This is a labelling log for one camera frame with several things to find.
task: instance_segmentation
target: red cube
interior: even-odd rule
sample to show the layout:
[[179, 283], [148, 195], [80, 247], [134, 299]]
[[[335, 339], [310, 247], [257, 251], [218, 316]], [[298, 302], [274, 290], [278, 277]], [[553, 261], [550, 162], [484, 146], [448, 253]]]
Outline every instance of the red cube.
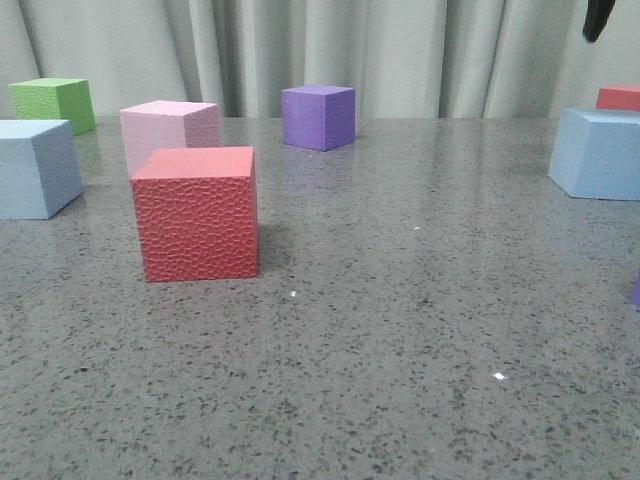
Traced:
[[253, 147], [159, 149], [131, 187], [148, 282], [256, 275]]
[[611, 85], [602, 87], [596, 108], [640, 110], [640, 85]]

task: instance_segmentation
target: cube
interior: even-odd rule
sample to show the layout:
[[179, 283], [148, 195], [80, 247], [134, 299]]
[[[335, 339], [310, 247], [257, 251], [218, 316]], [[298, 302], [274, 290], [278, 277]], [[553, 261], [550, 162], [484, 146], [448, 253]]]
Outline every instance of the cube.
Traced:
[[636, 288], [633, 291], [633, 297], [631, 297], [631, 302], [634, 305], [640, 305], [640, 270], [638, 270], [638, 279], [636, 280]]
[[82, 191], [68, 120], [0, 120], [0, 218], [51, 218]]
[[157, 148], [220, 145], [215, 103], [156, 100], [120, 110], [120, 124], [129, 176]]
[[331, 150], [356, 137], [356, 90], [306, 85], [282, 91], [284, 143]]
[[131, 178], [148, 282], [251, 277], [258, 217], [252, 147], [158, 149]]
[[602, 87], [596, 108], [640, 110], [640, 85], [618, 84]]
[[9, 91], [17, 118], [67, 119], [74, 135], [96, 127], [87, 80], [40, 78], [12, 83]]
[[572, 197], [640, 200], [640, 113], [563, 110], [549, 176]]

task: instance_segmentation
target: gray curtain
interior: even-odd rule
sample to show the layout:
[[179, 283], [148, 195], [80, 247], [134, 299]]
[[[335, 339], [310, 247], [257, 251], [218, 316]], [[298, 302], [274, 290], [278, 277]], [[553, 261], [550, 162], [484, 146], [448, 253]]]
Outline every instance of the gray curtain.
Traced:
[[586, 0], [0, 0], [11, 82], [87, 78], [98, 114], [155, 99], [277, 117], [282, 88], [354, 86], [363, 117], [553, 117], [640, 83], [640, 1], [602, 37]]

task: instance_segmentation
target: black object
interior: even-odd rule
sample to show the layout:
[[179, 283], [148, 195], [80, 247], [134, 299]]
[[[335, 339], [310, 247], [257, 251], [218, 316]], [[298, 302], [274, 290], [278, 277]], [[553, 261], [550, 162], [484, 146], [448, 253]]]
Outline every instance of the black object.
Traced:
[[587, 42], [595, 42], [604, 26], [609, 20], [609, 15], [616, 0], [589, 0], [589, 6], [587, 7], [587, 17], [584, 19], [584, 27], [582, 34]]

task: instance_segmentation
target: table surface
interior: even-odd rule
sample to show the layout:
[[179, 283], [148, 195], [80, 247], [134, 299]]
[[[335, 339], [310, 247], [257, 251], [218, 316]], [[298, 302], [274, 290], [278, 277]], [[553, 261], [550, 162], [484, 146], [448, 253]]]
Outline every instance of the table surface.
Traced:
[[85, 193], [0, 221], [0, 477], [637, 479], [640, 202], [549, 180], [556, 125], [224, 119], [259, 275], [150, 284], [98, 119]]

